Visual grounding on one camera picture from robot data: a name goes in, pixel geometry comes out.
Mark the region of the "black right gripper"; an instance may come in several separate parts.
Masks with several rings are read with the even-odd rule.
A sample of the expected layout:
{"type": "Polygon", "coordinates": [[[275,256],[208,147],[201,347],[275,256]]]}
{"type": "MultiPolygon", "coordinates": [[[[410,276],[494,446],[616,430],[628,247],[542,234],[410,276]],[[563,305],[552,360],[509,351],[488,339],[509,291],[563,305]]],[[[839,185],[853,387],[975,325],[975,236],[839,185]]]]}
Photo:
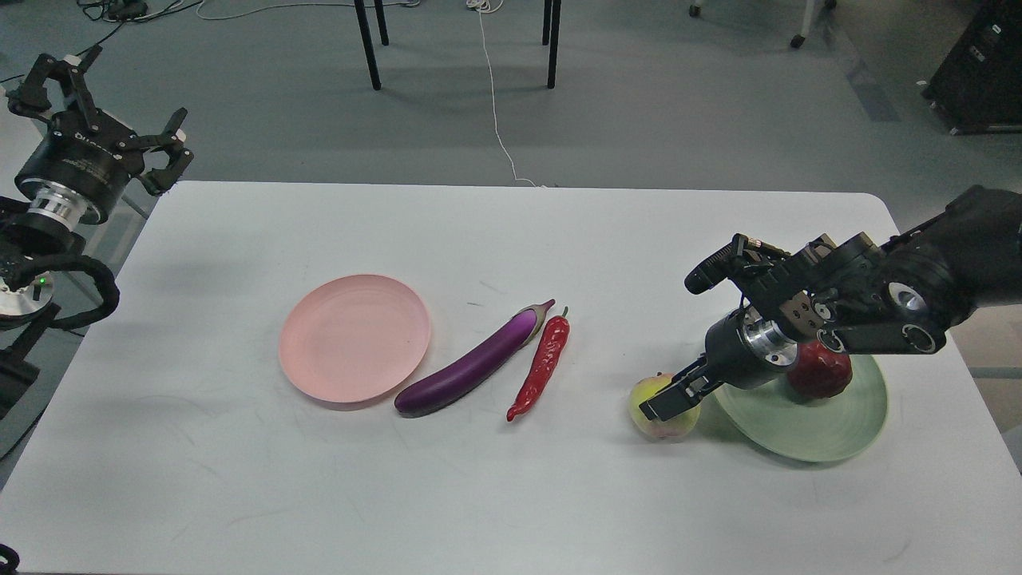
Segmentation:
{"type": "Polygon", "coordinates": [[[668,422],[701,404],[721,386],[759,388],[794,367],[797,343],[773,320],[754,308],[739,308],[708,328],[704,357],[671,377],[651,398],[639,403],[646,421],[668,422]]]}

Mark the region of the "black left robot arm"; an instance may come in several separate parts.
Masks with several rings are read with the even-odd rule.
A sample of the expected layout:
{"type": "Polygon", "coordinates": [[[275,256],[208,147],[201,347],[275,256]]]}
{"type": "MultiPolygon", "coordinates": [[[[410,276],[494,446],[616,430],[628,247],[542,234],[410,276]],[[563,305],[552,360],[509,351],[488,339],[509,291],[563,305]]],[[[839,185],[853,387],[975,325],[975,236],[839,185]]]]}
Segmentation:
{"type": "Polygon", "coordinates": [[[81,330],[117,310],[117,276],[86,255],[77,226],[105,224],[132,180],[161,196],[194,157],[182,128],[187,109],[175,110],[160,133],[141,135],[98,108],[85,75],[101,51],[93,45],[62,58],[41,54],[6,96],[11,113],[40,121],[46,132],[15,175],[22,199],[2,199],[1,323],[18,332],[1,354],[4,414],[39,378],[28,354],[45,332],[81,330]],[[53,295],[59,272],[90,277],[98,303],[62,315],[53,295]]]}

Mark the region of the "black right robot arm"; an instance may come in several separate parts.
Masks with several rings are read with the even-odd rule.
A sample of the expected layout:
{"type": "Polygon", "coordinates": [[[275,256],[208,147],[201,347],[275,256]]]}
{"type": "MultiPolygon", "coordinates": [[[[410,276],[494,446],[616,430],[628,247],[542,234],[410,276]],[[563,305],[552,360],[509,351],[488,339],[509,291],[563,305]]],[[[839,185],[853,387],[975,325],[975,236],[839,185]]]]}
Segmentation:
{"type": "Polygon", "coordinates": [[[975,310],[1019,304],[1021,196],[972,186],[935,215],[874,244],[822,234],[798,252],[736,234],[687,274],[692,294],[729,280],[743,302],[711,325],[704,350],[641,402],[671,421],[722,386],[755,389],[794,367],[797,346],[838,354],[931,355],[975,310]]]}

